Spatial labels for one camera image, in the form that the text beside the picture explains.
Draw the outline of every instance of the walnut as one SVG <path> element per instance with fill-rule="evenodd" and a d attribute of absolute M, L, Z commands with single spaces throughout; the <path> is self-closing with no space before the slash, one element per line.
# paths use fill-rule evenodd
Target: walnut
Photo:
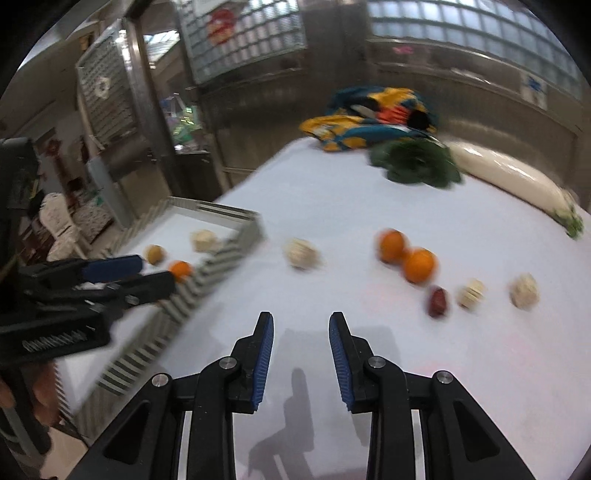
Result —
<path fill-rule="evenodd" d="M 529 273 L 520 275 L 511 284 L 509 295 L 513 305 L 522 310 L 529 310 L 540 301 L 538 283 Z"/>
<path fill-rule="evenodd" d="M 301 270 L 313 268 L 319 261 L 318 250 L 310 242 L 299 238 L 293 238 L 285 246 L 285 256 L 290 261 L 292 267 Z"/>

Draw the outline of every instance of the small orange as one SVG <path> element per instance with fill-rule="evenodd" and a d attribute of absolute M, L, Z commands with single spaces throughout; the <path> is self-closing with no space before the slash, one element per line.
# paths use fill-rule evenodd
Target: small orange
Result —
<path fill-rule="evenodd" d="M 191 274 L 193 269 L 187 262 L 178 261 L 170 265 L 168 271 L 174 275 L 177 282 L 181 282 Z"/>
<path fill-rule="evenodd" d="M 378 239 L 379 259 L 384 263 L 400 263 L 406 252 L 406 237 L 397 230 L 385 230 Z"/>
<path fill-rule="evenodd" d="M 422 283 L 429 280 L 436 269 L 437 257 L 424 248 L 417 248 L 410 252 L 402 265 L 404 278 L 410 283 Z"/>

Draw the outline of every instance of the table surface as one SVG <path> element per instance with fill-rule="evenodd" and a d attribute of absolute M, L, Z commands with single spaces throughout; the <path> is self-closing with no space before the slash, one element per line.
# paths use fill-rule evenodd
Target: table surface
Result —
<path fill-rule="evenodd" d="M 352 416 L 342 403 L 327 334 L 330 315 L 342 311 L 354 335 L 404 371 L 451 371 L 538 480 L 567 479 L 591 443 L 591 233 L 573 241 L 543 212 L 471 177 L 451 190 L 392 183 L 366 156 L 298 140 L 219 200 L 259 212 L 267 239 L 160 364 L 174 377 L 199 372 L 270 311 L 263 402 L 253 416 L 235 415 L 237 477 L 361 480 L 370 415 Z M 478 310 L 453 303 L 444 320 L 429 318 L 427 289 L 376 259 L 384 228 L 434 252 L 434 282 L 451 295 L 480 279 L 487 291 Z M 287 264 L 292 237 L 320 250 L 318 269 Z M 526 272 L 541 291 L 531 312 L 508 295 Z"/>

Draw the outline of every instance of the white radish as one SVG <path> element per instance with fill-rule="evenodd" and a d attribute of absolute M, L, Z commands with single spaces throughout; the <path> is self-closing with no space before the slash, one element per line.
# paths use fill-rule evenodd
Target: white radish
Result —
<path fill-rule="evenodd" d="M 572 195 L 539 170 L 504 153 L 468 142 L 452 141 L 447 146 L 460 170 L 547 212 L 567 228 L 570 236 L 581 233 L 582 220 L 574 209 Z"/>

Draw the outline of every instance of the yellow and teal cloth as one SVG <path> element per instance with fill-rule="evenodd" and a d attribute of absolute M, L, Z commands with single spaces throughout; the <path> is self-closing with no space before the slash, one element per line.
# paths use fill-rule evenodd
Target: yellow and teal cloth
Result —
<path fill-rule="evenodd" d="M 351 87 L 338 91 L 326 116 L 300 125 L 326 151 L 364 148 L 386 140 L 427 138 L 436 120 L 420 96 L 407 88 Z"/>

